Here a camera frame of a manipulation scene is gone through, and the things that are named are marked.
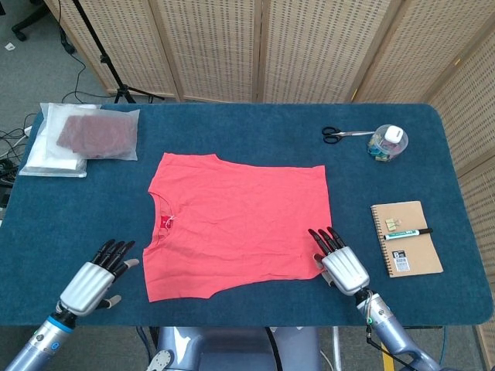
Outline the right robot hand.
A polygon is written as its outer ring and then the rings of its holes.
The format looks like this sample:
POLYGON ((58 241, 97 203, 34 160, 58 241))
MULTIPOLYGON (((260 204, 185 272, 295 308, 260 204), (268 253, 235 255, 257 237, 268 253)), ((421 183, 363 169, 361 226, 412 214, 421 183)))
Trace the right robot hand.
POLYGON ((370 283, 369 274, 341 236, 331 226, 326 230, 308 229, 308 233, 322 251, 313 259, 327 283, 346 296, 364 294, 370 283))

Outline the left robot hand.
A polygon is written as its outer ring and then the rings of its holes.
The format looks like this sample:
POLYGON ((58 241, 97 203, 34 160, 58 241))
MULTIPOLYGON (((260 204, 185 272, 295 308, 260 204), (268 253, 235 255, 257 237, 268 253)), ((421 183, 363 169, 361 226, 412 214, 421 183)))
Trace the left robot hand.
POLYGON ((88 262, 84 263, 60 294, 56 313, 69 313, 86 317, 98 309, 110 309, 119 304, 122 297, 108 297, 108 291, 129 269, 139 265, 139 260, 127 260, 126 254, 135 241, 106 241, 88 262))

